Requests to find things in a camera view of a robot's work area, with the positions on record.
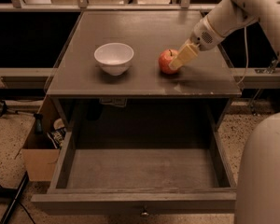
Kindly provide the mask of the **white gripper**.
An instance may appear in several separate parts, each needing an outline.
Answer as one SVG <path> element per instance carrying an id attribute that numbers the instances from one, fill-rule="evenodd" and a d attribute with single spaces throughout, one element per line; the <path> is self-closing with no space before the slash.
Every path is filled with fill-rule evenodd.
<path id="1" fill-rule="evenodd" d="M 207 17 L 203 17 L 194 26 L 190 37 L 184 42 L 178 53 L 169 63 L 171 70 L 178 70 L 184 64 L 198 56 L 199 50 L 213 49 L 225 39 L 211 25 Z"/>

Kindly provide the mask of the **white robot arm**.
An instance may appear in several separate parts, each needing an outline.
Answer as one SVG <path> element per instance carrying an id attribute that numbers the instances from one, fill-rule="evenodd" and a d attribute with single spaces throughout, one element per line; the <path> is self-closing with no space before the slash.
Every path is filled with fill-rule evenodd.
<path id="1" fill-rule="evenodd" d="M 173 70 L 233 31 L 257 21 L 280 62 L 280 0 L 222 0 L 197 23 L 170 62 Z M 280 113 L 250 134 L 241 158 L 234 224 L 280 224 Z"/>

